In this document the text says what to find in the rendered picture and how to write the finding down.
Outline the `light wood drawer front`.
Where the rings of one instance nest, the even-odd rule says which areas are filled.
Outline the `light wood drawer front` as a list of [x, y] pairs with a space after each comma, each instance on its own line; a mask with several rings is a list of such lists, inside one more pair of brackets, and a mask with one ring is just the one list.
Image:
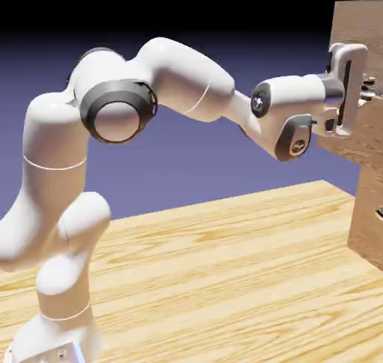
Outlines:
[[347, 246], [383, 271], [383, 170], [363, 166], [359, 175]]
[[383, 170], [383, 98], [360, 108], [350, 137], [318, 136], [317, 144], [360, 166]]

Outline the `light wood cabinet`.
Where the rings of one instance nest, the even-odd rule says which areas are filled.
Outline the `light wood cabinet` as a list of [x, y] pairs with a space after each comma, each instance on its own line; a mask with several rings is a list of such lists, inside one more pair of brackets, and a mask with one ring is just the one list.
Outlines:
[[383, 98], [383, 0], [338, 1], [334, 6], [331, 43], [362, 43], [368, 48], [368, 76]]

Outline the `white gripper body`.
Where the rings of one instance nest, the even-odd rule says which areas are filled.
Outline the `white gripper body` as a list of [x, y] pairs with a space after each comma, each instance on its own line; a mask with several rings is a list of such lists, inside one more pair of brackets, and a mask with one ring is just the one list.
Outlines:
[[359, 43], [334, 43], [329, 47], [328, 53], [328, 73], [340, 80], [344, 89], [334, 134], [350, 136], [355, 128], [359, 110], [367, 47]]

